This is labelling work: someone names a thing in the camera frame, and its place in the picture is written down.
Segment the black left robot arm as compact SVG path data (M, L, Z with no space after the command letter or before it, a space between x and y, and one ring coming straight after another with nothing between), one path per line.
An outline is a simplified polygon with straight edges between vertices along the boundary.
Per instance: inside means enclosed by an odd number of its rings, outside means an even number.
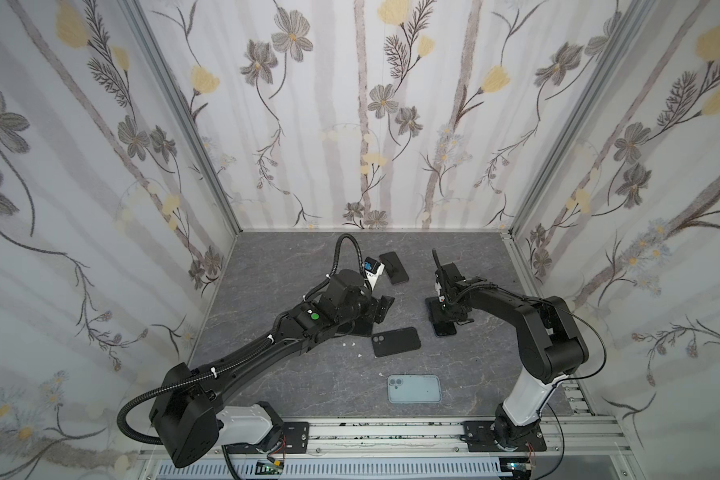
M355 271L342 270L325 284L237 351L195 369L180 363L168 371L149 419L175 467L187 467L218 447L246 453L279 447L284 427L273 407L265 401L232 407L232 398L275 364L362 323L383 322L394 303L391 296L373 296Z

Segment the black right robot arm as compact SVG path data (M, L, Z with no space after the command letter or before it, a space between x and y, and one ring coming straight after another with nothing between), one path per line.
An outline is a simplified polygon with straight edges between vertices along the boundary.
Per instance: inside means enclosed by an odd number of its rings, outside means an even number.
M537 298L506 290L479 277L464 277L453 263L435 270L436 317L458 323L480 310L515 329L522 370L510 395L496 408L488 442L497 450L540 451L541 413L559 384L589 359L573 315L559 297Z

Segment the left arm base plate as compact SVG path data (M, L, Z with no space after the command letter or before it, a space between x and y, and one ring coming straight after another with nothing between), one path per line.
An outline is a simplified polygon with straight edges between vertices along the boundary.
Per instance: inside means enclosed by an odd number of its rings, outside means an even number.
M275 425L258 444L238 443L224 446L229 454L305 454L309 441L308 422L285 422Z

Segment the black phone case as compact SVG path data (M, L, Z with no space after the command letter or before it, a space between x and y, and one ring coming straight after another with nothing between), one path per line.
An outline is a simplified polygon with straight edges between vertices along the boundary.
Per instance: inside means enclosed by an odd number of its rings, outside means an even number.
M374 333L371 341L376 358L399 355L421 348L421 340L415 327Z

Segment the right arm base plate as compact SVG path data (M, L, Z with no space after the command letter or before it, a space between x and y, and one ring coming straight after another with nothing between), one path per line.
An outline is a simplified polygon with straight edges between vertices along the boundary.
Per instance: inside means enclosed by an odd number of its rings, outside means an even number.
M461 439L471 453L531 453L547 450L539 421L516 426L503 417L497 417L492 421L465 421L462 426L464 432Z

